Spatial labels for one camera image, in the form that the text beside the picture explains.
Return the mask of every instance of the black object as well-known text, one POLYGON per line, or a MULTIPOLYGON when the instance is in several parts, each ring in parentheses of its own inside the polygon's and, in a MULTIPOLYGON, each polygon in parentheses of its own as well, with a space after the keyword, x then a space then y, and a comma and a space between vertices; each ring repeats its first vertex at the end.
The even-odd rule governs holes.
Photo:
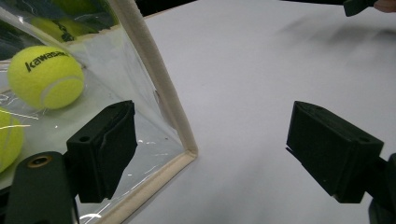
POLYGON ((323 107, 295 102, 287 145, 339 203, 360 203, 367 191, 373 196, 371 223, 394 222, 396 154, 381 159, 382 141, 323 107))
POLYGON ((346 16, 351 17, 361 13, 367 7, 373 7, 377 0, 282 0, 288 2, 313 3, 344 6, 346 16))
POLYGON ((135 0, 135 1, 142 15, 148 16, 172 7, 178 7, 184 4, 188 4, 190 2, 194 2, 195 0, 172 0, 172 1, 135 0))
POLYGON ((0 223, 78 223, 77 194, 82 203, 110 199, 137 147, 132 101, 106 107, 67 147, 18 165, 12 186, 0 191, 0 223))

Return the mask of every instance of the transparent plastic bag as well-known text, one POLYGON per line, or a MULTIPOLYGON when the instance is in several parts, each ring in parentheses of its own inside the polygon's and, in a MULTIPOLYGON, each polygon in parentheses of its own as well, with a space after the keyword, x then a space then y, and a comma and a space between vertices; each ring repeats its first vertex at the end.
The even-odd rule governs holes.
POLYGON ((18 42, 15 49, 50 45, 67 51, 83 68, 85 89, 65 108, 36 110, 8 87, 9 59, 0 62, 0 106, 21 121, 25 132, 21 155, 0 174, 0 189, 11 185, 20 161, 42 151, 65 153, 67 139, 103 108, 132 100, 136 111, 136 153, 111 200, 78 203, 80 222, 92 223, 185 153, 186 144, 180 140, 180 131, 171 125, 175 122, 169 120, 169 110, 163 110, 147 67, 107 2, 77 1, 81 6, 74 9, 62 6, 62 1, 30 2, 33 4, 0 1, 2 23, 14 30, 15 38, 29 39, 18 42))

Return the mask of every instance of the hand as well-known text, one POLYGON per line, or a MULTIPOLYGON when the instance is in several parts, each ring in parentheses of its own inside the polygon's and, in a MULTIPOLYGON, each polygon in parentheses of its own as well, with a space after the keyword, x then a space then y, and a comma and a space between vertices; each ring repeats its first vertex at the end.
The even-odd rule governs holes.
POLYGON ((396 0, 378 0, 374 7, 382 12, 396 12, 396 0))

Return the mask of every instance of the yellow tennis ball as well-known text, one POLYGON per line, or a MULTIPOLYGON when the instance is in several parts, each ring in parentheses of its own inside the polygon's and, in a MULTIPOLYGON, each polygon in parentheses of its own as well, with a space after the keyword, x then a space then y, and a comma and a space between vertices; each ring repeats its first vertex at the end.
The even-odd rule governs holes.
POLYGON ((97 12, 91 0, 52 0, 52 2, 69 15, 92 14, 97 12))
POLYGON ((0 173, 21 153, 23 129, 4 108, 0 107, 0 173))
POLYGON ((79 36, 87 34, 97 34, 98 32, 81 22, 69 19, 48 20, 35 17, 31 23, 36 28, 54 37, 59 42, 76 40, 79 36))
POLYGON ((77 61, 61 49, 34 46, 18 52, 7 71, 9 87, 36 109, 58 109, 73 103, 84 89, 77 61))

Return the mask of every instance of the white surface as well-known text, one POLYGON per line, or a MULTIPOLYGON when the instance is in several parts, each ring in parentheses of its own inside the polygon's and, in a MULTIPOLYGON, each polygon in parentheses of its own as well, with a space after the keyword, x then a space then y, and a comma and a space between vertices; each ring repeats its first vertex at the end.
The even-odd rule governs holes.
POLYGON ((285 150, 295 100, 395 151, 395 14, 264 0, 199 0, 147 19, 199 159, 125 223, 367 224, 285 150))

